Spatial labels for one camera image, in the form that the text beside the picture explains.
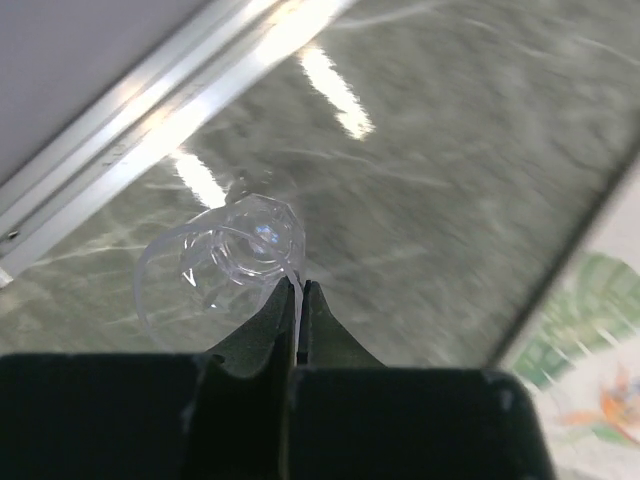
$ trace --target marble floor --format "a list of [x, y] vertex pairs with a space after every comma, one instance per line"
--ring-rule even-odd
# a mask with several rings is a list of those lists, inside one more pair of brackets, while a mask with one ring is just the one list
[[[156, 350], [137, 258], [242, 179], [293, 205], [308, 277], [383, 362], [482, 365], [621, 167], [639, 22], [631, 0], [361, 0], [2, 290], [0, 352]], [[177, 348], [232, 327], [177, 322]]]

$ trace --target green leaf pattern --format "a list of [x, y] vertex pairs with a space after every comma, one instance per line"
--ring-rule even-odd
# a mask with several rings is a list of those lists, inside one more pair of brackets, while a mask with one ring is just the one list
[[626, 263], [584, 253], [548, 298], [512, 369], [539, 389], [589, 352], [640, 333], [640, 277]]

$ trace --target clear plastic cup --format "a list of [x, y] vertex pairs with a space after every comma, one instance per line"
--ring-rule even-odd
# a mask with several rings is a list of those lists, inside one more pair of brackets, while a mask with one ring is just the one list
[[251, 194], [208, 210], [147, 247], [134, 282], [138, 315], [159, 348], [206, 350], [260, 310], [283, 276], [300, 286], [304, 248], [284, 202]]

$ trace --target white wall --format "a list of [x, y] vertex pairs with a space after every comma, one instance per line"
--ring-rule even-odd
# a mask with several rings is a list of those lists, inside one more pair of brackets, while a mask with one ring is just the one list
[[0, 184], [205, 3], [0, 1]]

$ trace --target transparent plastic piece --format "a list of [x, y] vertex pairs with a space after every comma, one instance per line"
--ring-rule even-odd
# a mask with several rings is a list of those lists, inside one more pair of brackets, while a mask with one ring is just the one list
[[252, 194], [160, 235], [134, 275], [136, 310], [166, 351], [206, 350], [255, 314], [283, 277], [302, 305], [305, 235], [284, 202]]

